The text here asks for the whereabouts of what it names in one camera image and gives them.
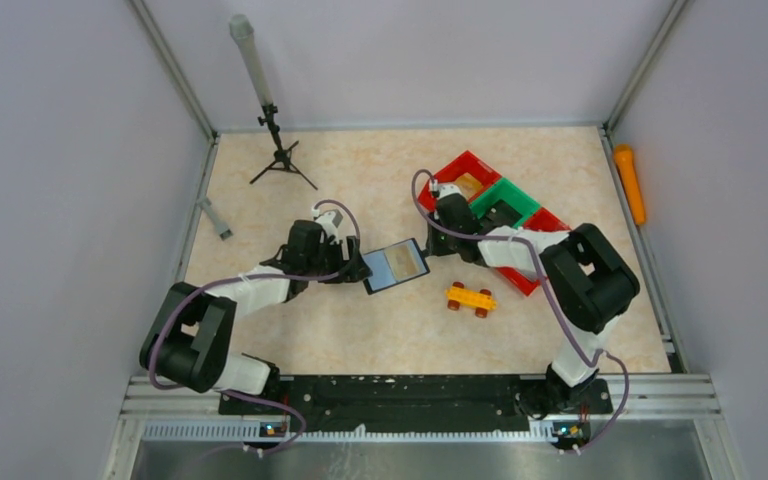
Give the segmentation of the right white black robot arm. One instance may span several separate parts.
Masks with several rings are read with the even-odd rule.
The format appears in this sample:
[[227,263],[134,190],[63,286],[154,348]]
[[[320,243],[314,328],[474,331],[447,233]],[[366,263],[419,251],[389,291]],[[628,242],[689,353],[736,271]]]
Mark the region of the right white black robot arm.
[[574,411],[586,400],[599,361],[614,357],[607,338],[640,293],[631,267],[593,224],[555,232],[488,229],[459,191],[439,195],[427,221],[430,254],[535,276],[564,340],[544,380],[518,404],[537,417]]

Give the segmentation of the black leather card holder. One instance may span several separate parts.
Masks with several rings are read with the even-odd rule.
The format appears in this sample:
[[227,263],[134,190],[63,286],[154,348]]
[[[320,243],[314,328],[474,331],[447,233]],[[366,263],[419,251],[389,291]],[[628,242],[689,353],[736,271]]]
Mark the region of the black leather card holder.
[[388,290],[430,273],[415,238],[362,254],[371,274],[363,280],[368,295]]

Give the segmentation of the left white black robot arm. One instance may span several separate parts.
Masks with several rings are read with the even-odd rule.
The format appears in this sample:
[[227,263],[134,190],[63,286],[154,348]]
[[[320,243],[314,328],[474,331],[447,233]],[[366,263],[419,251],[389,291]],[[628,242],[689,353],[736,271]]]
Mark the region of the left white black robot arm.
[[279,404],[276,366],[231,351],[237,319],[287,303],[313,283],[356,283],[371,270],[361,239],[338,232],[338,215],[295,221],[287,240],[270,258],[248,272],[204,286],[181,281],[164,298],[139,352],[139,363],[158,389],[187,388],[198,393],[235,390],[257,413]]

